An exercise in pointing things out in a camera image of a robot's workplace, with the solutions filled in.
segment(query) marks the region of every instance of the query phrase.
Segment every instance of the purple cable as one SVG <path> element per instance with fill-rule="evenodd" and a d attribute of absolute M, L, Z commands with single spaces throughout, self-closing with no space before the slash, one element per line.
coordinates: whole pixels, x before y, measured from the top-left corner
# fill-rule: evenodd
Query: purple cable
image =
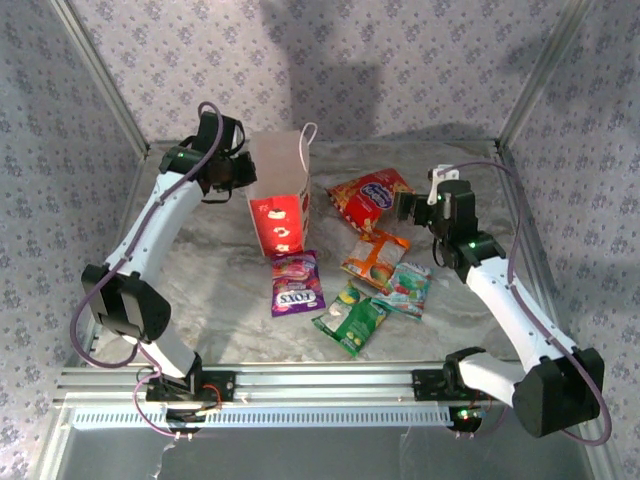
<path fill-rule="evenodd" d="M 165 437 L 175 438 L 176 434 L 171 433 L 171 432 L 167 432 L 166 430 L 161 429 L 159 426 L 157 426 L 155 423 L 153 423 L 149 419 L 149 417 L 147 417 L 144 414 L 144 412 L 140 408 L 140 405 L 138 404 L 138 390 L 140 390 L 140 388 L 142 388 L 142 385 L 144 385 L 145 383 L 147 383 L 149 380 L 151 380 L 153 378 L 160 378 L 162 376 L 162 368 L 160 368 L 160 364 L 157 363 L 153 358 L 151 358 L 151 356 L 149 354 L 147 354 L 147 352 L 144 351 L 144 348 L 142 348 L 141 345 L 140 345 L 139 350 L 146 357 L 146 359 L 149 360 L 149 363 L 151 363 L 151 365 L 153 365 L 155 367 L 155 371 L 153 371 L 149 375 L 146 375 L 145 377 L 141 378 L 140 381 L 136 384 L 135 388 L 133 389 L 133 406 L 136 407 L 136 410 L 138 411 L 138 414 L 140 414 L 142 419 L 147 423 L 147 425 L 149 425 L 151 427 L 151 429 L 154 432 L 159 433 L 160 435 L 164 435 Z"/>
<path fill-rule="evenodd" d="M 182 185 L 188 182 L 191 179 L 191 177 L 193 177 L 209 161 L 209 159 L 213 156 L 216 149 L 218 148 L 218 145 L 220 144 L 220 140 L 222 139 L 222 125 L 223 125 L 222 114 L 220 113 L 220 110 L 218 109 L 218 107 L 216 107 L 213 103 L 202 102 L 200 105 L 198 105 L 198 117 L 202 116 L 204 107 L 211 107 L 215 112 L 216 116 L 218 117 L 218 131 L 216 132 L 216 137 L 213 141 L 213 144 L 211 145 L 211 148 L 207 151 L 207 153 L 205 153 L 204 157 L 202 157 L 202 159 L 196 165 L 194 165 L 191 168 L 191 170 L 187 172 L 186 175 L 180 178 L 180 180 L 178 180 L 172 186 L 167 188 L 164 191 L 164 193 L 162 193 L 162 195 L 160 195 L 160 197 L 158 197 L 158 199 L 151 205 L 149 210 L 147 210 L 147 213 L 145 214 L 144 218 L 142 219 L 142 222 L 140 222 L 140 226 L 138 227 L 138 230 L 134 234 L 133 239 L 129 244 L 129 247 L 125 250 L 124 258 L 121 258 L 120 260 L 118 260 L 118 262 L 114 265 L 114 267 L 111 270 L 109 270 L 109 272 L 89 291 L 89 293 L 87 293 L 84 296 L 82 300 L 80 300 L 78 307 L 73 312 L 73 316 L 71 317 L 71 324 L 69 325 L 71 345 L 73 346 L 76 353 L 80 355 L 80 357 L 89 365 L 92 365 L 98 368 L 111 368 L 111 369 L 120 368 L 131 363 L 131 361 L 136 357 L 138 353 L 138 345 L 136 344 L 133 346 L 131 355 L 129 355 L 129 357 L 127 357 L 126 360 L 123 360 L 121 362 L 105 363 L 105 362 L 101 362 L 100 360 L 94 359 L 87 352 L 84 351 L 84 349 L 82 348 L 82 345 L 80 344 L 80 341 L 78 340 L 78 322 L 80 321 L 80 315 L 82 314 L 82 311 L 85 309 L 87 304 L 91 301 L 91 299 L 95 295 L 97 295 L 102 289 L 102 287 L 104 287 L 107 284 L 107 282 L 109 282 L 109 280 L 111 280 L 116 275 L 116 273 L 118 273 L 118 270 L 120 270 L 122 266 L 128 260 L 131 259 L 131 255 L 133 254 L 133 251 L 138 245 L 138 242 L 140 241 L 140 237 L 142 236 L 145 229 L 147 228 L 147 225 L 151 221 L 151 217 L 153 217 L 153 214 L 155 213 L 157 208 L 164 203 L 167 197 L 169 197 L 178 188 L 180 188 Z"/>
<path fill-rule="evenodd" d="M 604 432 L 602 433 L 600 438 L 597 438 L 595 440 L 588 440 L 585 438 L 578 437 L 566 430 L 562 430 L 562 433 L 564 433 L 567 437 L 571 438 L 572 440 L 582 443 L 583 445 L 588 445 L 590 447 L 597 447 L 599 445 L 603 445 L 611 437 L 613 426 L 611 422 L 611 413 L 609 412 L 609 408 L 607 407 L 604 397 L 602 396 L 602 392 L 600 391 L 596 383 L 591 378 L 591 375 L 589 375 L 589 373 L 584 369 L 584 367 L 580 364 L 580 362 L 578 362 L 575 359 L 575 357 L 571 354 L 571 352 L 569 352 L 569 350 L 567 350 L 564 347 L 564 345 L 562 345 L 558 341 L 558 339 L 556 339 L 553 336 L 553 334 L 544 326 L 544 324 L 538 319 L 538 317 L 536 317 L 536 315 L 529 309 L 524 299 L 520 296 L 520 292 L 518 292 L 517 287 L 513 283 L 513 279 L 515 278 L 515 258 L 516 258 L 518 245 L 520 243 L 521 226 L 522 226 L 522 220 L 524 218 L 524 211 L 525 211 L 524 187 L 519 181 L 518 176 L 510 168 L 504 165 L 500 165 L 498 163 L 493 163 L 488 161 L 474 161 L 474 162 L 462 163 L 460 165 L 455 165 L 453 167 L 442 170 L 439 173 L 439 175 L 442 176 L 451 170 L 469 167 L 472 165 L 482 165 L 482 166 L 488 165 L 491 167 L 498 168 L 506 172 L 507 175 L 509 175 L 512 178 L 513 182 L 515 183 L 516 190 L 518 192 L 518 203 L 519 203 L 518 223 L 516 225 L 516 234 L 515 234 L 515 238 L 513 239 L 513 245 L 511 247 L 511 253 L 509 255 L 509 261 L 507 263 L 507 280 L 509 282 L 509 287 L 511 289 L 511 292 L 513 293 L 513 298 L 515 298 L 516 302 L 518 303 L 518 306 L 522 309 L 522 311 L 525 313 L 527 318 L 531 321 L 531 323 L 533 323 L 533 325 L 538 329 L 538 331 L 542 333 L 542 335 L 544 335 L 544 337 L 549 341 L 549 343 L 551 343 L 554 347 L 556 347 L 560 351 L 560 353 L 562 353 L 569 360 L 569 362 L 571 362 L 571 365 L 573 365 L 573 367 L 578 371 L 582 379 L 585 381 L 585 383 L 593 393 L 600 407 L 600 411 L 602 412 L 602 416 L 604 419 Z"/>

